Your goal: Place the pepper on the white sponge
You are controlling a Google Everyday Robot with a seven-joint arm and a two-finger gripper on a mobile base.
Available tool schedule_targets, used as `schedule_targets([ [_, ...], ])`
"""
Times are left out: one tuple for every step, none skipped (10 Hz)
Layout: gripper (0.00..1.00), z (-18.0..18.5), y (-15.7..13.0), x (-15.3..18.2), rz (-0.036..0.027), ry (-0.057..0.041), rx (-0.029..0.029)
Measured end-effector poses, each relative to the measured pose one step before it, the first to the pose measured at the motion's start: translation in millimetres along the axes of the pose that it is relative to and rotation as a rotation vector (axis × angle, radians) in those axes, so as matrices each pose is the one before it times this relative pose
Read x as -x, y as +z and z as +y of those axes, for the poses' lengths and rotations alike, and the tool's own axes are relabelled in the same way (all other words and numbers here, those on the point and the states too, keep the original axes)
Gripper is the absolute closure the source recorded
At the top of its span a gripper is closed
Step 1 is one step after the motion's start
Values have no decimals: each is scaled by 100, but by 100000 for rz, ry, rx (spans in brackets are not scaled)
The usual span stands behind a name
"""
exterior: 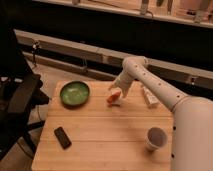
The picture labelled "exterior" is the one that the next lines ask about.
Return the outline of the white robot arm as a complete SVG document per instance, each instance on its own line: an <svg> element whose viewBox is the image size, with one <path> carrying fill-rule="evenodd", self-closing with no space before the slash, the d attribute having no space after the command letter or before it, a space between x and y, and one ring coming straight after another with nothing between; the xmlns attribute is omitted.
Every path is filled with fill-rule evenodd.
<svg viewBox="0 0 213 171"><path fill-rule="evenodd" d="M137 79L173 114L171 171L213 171L213 101L190 96L146 69L145 57L127 57L110 88L127 96Z"/></svg>

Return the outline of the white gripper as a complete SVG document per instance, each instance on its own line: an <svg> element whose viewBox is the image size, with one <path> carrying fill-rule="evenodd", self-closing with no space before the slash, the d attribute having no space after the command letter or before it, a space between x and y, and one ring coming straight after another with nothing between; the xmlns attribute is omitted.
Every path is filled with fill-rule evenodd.
<svg viewBox="0 0 213 171"><path fill-rule="evenodd" d="M125 70L123 70L115 79L115 82L112 82L110 86L108 87L108 91L111 91L112 89L115 89L117 87L123 89L122 94L123 98L126 98L128 95L129 88L134 81L133 77L128 74Z"/></svg>

